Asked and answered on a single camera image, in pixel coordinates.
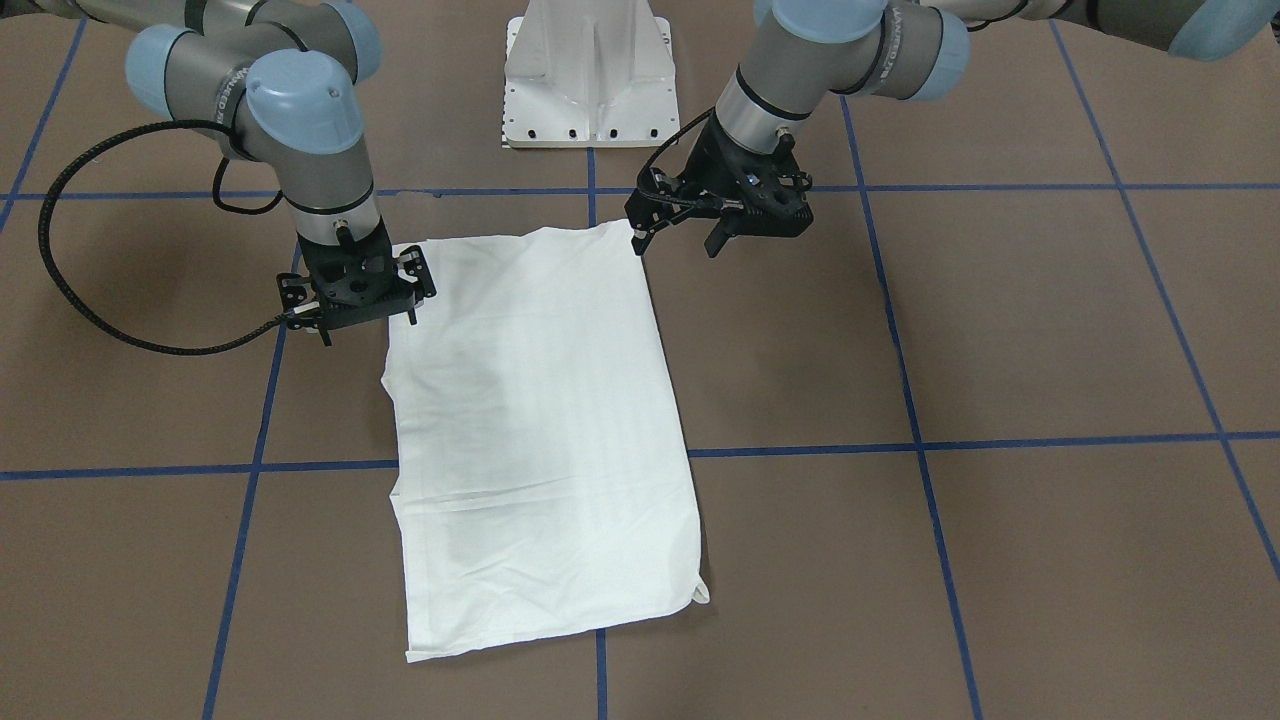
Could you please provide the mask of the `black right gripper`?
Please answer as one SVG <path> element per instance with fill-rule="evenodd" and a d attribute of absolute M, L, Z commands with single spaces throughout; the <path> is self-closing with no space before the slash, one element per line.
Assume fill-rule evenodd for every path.
<path fill-rule="evenodd" d="M 298 240 L 311 286 L 321 300 L 375 301 L 390 291 L 396 261 L 385 222 L 379 220 L 367 234 L 347 243 L 315 243 L 302 236 Z M 421 299 L 416 295 L 404 300 L 403 314 L 410 325 L 417 324 L 420 306 Z M 324 318 L 314 322 L 314 329 L 324 347 L 333 346 Z"/>

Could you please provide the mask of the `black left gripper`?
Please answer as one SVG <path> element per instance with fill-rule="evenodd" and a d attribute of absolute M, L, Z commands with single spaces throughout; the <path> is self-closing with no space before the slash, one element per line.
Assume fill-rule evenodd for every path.
<path fill-rule="evenodd" d="M 723 120 L 717 110 L 707 113 L 698 140 L 680 172 L 680 197 L 700 206 L 799 206 L 801 169 L 794 158 L 796 140 L 791 120 L 754 117 L 745 122 L 744 145 L 732 132 L 735 119 Z M 643 258 L 663 222 L 631 224 L 634 254 Z M 707 256 L 716 259 L 736 236 L 731 220 L 719 220 L 705 240 Z"/>

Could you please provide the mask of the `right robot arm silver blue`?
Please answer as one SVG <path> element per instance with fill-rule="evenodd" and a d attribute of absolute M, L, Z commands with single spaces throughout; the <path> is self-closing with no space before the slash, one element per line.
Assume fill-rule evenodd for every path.
<path fill-rule="evenodd" d="M 275 204 L 293 217 L 305 275 L 276 278 L 282 314 L 269 328 L 316 332 L 404 314 L 435 293 L 422 250 L 394 252 L 365 143 L 355 87 L 381 64 L 381 38 L 352 3 L 5 1 L 3 17 L 47 13 L 134 32 L 125 56 L 133 95 L 160 122 L 119 133 L 78 156 L 54 181 L 38 218 L 38 250 L 69 304 L 108 334 L 132 337 L 92 313 L 58 269 L 52 211 L 74 173 L 99 154 L 164 129 L 215 138 L 227 160 L 275 173 Z"/>

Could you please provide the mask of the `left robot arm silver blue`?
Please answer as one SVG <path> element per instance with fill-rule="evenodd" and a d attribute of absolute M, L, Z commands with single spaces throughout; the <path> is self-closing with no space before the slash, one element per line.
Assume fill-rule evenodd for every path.
<path fill-rule="evenodd" d="M 675 176 L 652 161 L 625 211 L 643 255 L 654 236 L 708 219 L 708 256 L 739 236 L 794 238 L 813 220 L 797 132 L 831 95 L 931 101 L 964 76 L 972 36 L 1011 19 L 1065 20 L 1197 61 L 1226 58 L 1275 1 L 758 1 L 756 32 Z"/>

